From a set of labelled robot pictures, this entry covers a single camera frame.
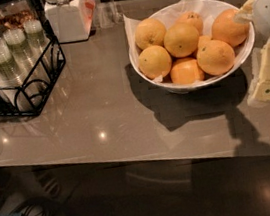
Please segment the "white ceramic bowl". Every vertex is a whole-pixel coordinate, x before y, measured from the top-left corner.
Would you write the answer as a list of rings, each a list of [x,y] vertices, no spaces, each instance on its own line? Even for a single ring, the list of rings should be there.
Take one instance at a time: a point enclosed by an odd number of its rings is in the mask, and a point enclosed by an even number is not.
[[[226,9],[235,9],[234,5],[231,5],[229,3],[226,3]],[[223,80],[224,78],[228,77],[229,75],[231,75],[231,73],[235,72],[239,67],[242,66],[242,64],[245,62],[245,60],[248,58],[248,56],[250,55],[251,51],[252,51],[252,47],[254,46],[254,40],[255,40],[255,35],[254,35],[254,28],[253,26],[249,27],[249,34],[247,36],[247,39],[240,45],[240,46],[236,46],[235,50],[235,62],[234,62],[234,66],[231,68],[230,71],[228,71],[227,73],[225,73],[222,76],[217,76],[217,77],[210,77],[207,80],[204,81],[197,81],[197,83],[191,84],[191,85],[179,85],[179,84],[173,84],[171,82],[167,82],[167,81],[163,81],[162,84],[152,84],[148,81],[146,81],[147,83],[154,85],[154,86],[158,86],[161,89],[165,89],[168,90],[169,92],[173,92],[173,93],[181,93],[181,94],[185,94],[186,92],[191,92],[191,90],[198,90],[199,88],[205,88],[208,86],[211,86],[213,84],[218,83],[218,81]]]

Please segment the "white paper bowl liner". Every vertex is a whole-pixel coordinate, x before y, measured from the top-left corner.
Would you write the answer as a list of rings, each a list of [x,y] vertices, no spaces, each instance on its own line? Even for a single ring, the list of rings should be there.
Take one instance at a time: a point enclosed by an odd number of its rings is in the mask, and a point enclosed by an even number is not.
[[[183,15],[187,11],[196,12],[201,16],[201,19],[203,19],[204,27],[202,32],[207,35],[211,34],[211,27],[214,19],[224,9],[226,9],[225,3],[219,0],[180,0],[175,4],[171,4],[170,6],[166,6],[165,8],[158,10],[158,12],[153,13],[151,16],[152,18],[160,20],[166,28],[169,28],[173,25],[176,19],[179,18],[179,16]],[[146,81],[155,85],[162,84],[162,77],[157,77],[156,79],[151,80],[145,77],[138,68],[138,56],[142,50],[137,47],[137,44],[135,44],[134,34],[135,29],[139,24],[139,20],[131,19],[126,16],[123,18],[126,38],[128,39],[129,44],[129,58],[131,64],[139,75],[145,78]]]

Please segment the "orange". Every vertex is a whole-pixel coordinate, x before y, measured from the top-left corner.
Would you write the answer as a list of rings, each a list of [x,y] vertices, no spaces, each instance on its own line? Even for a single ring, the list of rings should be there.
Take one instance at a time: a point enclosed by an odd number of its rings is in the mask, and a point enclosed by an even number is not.
[[[248,36],[249,24],[234,21],[237,10],[226,9],[221,12],[212,24],[212,38],[222,40],[232,47],[241,45]]]
[[[182,15],[179,16],[179,18],[176,19],[176,22],[188,23],[190,25],[193,25],[194,27],[196,27],[200,35],[203,33],[202,32],[204,28],[203,19],[198,13],[194,11],[187,11],[183,13]]]
[[[195,58],[182,58],[174,61],[171,67],[171,81],[174,84],[189,84],[197,81],[203,81],[205,73],[198,66]]]
[[[155,18],[145,18],[140,21],[135,29],[135,43],[139,49],[146,49],[149,46],[163,46],[166,28],[162,22]]]
[[[166,77],[172,69],[171,55],[162,46],[149,46],[138,57],[138,68],[149,79]]]
[[[198,47],[199,32],[188,23],[174,24],[165,33],[164,48],[177,58],[191,55]]]
[[[224,75],[233,66],[235,51],[231,45],[219,40],[208,40],[198,50],[196,60],[198,66],[209,75]]]

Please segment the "orange at front right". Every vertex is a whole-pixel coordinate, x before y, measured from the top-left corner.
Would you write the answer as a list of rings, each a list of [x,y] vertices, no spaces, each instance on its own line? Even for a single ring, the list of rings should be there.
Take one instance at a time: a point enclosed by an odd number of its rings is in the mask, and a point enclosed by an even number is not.
[[[235,51],[231,45],[219,40],[208,40],[198,50],[196,60],[198,66],[209,75],[224,75],[233,66]]]

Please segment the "orange at back centre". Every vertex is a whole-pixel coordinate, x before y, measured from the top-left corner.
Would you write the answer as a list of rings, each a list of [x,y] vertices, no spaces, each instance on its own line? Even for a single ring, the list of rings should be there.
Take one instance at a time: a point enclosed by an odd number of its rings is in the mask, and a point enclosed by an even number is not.
[[[193,25],[194,27],[196,27],[200,35],[203,33],[202,32],[204,28],[203,19],[198,13],[194,11],[187,11],[183,13],[182,15],[179,16],[179,18],[176,19],[176,22],[188,23],[190,25]]]

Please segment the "orange at front centre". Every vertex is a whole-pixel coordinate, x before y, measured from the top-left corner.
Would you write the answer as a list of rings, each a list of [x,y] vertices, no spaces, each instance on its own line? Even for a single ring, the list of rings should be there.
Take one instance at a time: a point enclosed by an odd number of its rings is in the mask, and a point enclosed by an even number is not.
[[[174,84],[189,84],[197,81],[203,81],[205,73],[198,66],[195,58],[182,58],[174,61],[171,67],[171,81]]]

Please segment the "orange in centre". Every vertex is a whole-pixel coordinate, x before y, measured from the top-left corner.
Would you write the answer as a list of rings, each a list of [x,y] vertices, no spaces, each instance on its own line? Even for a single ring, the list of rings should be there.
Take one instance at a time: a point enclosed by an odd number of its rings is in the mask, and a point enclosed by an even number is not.
[[[174,24],[165,33],[164,48],[177,58],[191,55],[198,47],[199,32],[188,23]]]

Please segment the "orange at front left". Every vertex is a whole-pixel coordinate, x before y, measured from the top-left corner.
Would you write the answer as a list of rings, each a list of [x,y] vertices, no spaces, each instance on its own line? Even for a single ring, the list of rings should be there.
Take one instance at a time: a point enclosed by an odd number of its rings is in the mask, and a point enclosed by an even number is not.
[[[149,79],[166,77],[172,69],[171,55],[162,46],[149,46],[138,57],[138,68]]]

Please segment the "orange at back left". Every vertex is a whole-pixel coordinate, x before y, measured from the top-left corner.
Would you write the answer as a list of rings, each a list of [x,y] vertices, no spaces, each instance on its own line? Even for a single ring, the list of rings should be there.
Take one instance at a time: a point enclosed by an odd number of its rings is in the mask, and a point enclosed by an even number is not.
[[[163,46],[166,28],[162,22],[155,18],[145,18],[140,21],[135,29],[135,43],[139,49],[146,49],[149,46]]]

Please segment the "clear acrylic stand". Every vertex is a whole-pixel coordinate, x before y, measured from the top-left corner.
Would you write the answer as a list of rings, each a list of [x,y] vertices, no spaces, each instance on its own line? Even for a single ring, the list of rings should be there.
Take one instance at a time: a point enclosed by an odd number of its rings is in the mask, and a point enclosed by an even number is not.
[[[95,0],[96,2],[96,19],[101,28],[106,29],[117,25],[123,21],[122,14],[118,11],[115,0],[102,2],[102,0]]]

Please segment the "white lidded canister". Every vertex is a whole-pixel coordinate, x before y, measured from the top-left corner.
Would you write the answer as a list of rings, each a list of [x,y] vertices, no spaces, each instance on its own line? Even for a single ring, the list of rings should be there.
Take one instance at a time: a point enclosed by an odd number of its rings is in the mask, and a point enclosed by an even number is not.
[[[95,0],[45,0],[45,17],[60,43],[86,41],[90,36]]]

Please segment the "glass jar of granola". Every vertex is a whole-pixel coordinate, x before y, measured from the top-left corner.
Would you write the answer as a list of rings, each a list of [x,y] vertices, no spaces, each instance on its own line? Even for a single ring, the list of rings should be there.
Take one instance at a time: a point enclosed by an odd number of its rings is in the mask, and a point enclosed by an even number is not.
[[[0,0],[0,26],[23,29],[24,22],[36,18],[36,10],[30,0]]]

